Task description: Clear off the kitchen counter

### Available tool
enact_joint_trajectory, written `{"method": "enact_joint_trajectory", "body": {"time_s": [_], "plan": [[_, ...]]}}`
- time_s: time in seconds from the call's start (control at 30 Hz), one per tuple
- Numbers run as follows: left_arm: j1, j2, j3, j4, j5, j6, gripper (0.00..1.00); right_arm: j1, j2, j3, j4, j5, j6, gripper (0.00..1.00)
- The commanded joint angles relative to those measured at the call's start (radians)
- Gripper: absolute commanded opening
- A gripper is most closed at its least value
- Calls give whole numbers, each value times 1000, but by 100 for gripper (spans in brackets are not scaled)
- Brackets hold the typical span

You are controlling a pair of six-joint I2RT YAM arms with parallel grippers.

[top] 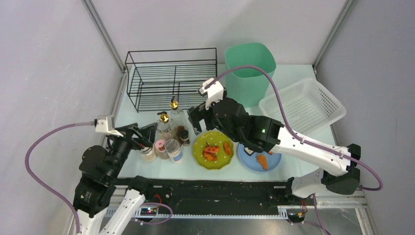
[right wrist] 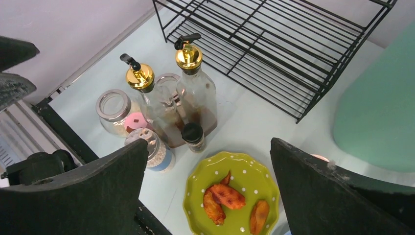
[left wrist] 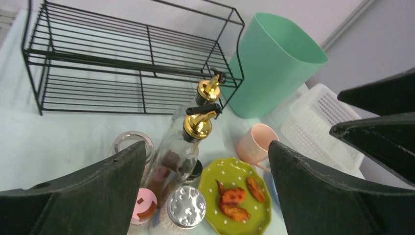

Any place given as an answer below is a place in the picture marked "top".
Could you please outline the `oil bottle gold spout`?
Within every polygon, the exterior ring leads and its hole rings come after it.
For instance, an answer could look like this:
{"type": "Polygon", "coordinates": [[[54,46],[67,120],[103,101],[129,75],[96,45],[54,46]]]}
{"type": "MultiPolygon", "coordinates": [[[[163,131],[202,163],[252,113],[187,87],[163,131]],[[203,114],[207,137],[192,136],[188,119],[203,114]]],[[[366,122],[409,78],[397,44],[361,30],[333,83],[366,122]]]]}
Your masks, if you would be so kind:
{"type": "Polygon", "coordinates": [[[184,110],[179,107],[179,102],[172,96],[171,101],[169,103],[171,112],[170,112],[170,119],[176,125],[176,136],[180,136],[180,132],[182,130],[188,130],[187,121],[185,118],[184,110]]]}
{"type": "Polygon", "coordinates": [[[159,120],[157,121],[157,133],[161,140],[167,141],[169,139],[177,140],[176,124],[170,119],[166,111],[157,113],[159,120]]]}

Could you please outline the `tall jar blue label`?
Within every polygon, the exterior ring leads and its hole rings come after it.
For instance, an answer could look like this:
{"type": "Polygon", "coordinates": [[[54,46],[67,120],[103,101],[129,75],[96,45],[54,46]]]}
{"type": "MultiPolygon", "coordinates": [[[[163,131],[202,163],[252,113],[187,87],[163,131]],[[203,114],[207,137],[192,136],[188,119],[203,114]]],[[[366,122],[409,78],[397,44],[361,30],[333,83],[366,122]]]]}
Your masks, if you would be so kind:
{"type": "Polygon", "coordinates": [[[168,139],[165,142],[165,150],[173,163],[179,164],[182,162],[183,154],[181,151],[181,146],[176,139],[168,139]]]}

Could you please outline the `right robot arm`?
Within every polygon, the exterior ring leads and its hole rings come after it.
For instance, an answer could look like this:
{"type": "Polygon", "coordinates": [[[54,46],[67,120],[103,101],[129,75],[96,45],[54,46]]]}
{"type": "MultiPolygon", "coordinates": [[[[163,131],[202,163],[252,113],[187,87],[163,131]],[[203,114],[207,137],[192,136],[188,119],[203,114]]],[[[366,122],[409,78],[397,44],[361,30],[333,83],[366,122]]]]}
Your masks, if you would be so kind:
{"type": "Polygon", "coordinates": [[[306,136],[294,137],[287,125],[266,116],[250,115],[231,98],[225,98],[213,107],[202,103],[187,111],[195,134],[202,131],[200,121],[207,130],[217,129],[246,148],[257,152],[274,152],[296,157],[318,167],[302,177],[291,177],[285,186],[286,196],[307,198],[322,191],[352,195],[360,184],[360,170],[353,160],[359,159],[357,145],[340,147],[316,141],[306,143],[306,136]]]}

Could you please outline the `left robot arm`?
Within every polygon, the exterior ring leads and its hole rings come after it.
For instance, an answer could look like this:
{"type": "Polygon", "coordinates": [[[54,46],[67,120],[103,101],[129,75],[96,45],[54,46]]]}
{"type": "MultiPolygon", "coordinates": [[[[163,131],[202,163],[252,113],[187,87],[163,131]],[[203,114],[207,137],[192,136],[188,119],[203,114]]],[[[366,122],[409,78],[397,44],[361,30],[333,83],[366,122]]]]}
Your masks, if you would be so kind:
{"type": "Polygon", "coordinates": [[[123,204],[104,230],[100,223],[116,190],[118,176],[131,151],[151,150],[155,140],[157,124],[144,127],[137,123],[115,128],[105,120],[98,120],[95,131],[112,140],[109,149],[95,145],[88,148],[82,157],[79,169],[82,173],[75,188],[73,207],[76,211],[77,235],[118,235],[125,229],[135,210],[153,195],[153,182],[142,176],[133,178],[126,189],[123,204]]]}

